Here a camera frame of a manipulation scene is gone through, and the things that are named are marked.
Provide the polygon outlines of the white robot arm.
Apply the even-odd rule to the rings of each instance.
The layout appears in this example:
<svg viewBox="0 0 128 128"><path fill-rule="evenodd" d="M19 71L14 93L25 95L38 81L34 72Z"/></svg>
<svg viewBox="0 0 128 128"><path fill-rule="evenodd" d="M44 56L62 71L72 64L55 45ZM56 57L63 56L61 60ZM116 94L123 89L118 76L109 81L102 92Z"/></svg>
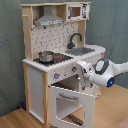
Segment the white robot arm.
<svg viewBox="0 0 128 128"><path fill-rule="evenodd" d="M128 72L128 62L115 64L104 58L98 60L94 65L79 60L76 62L76 66L83 87L91 87L96 84L109 88L114 84L116 76Z"/></svg>

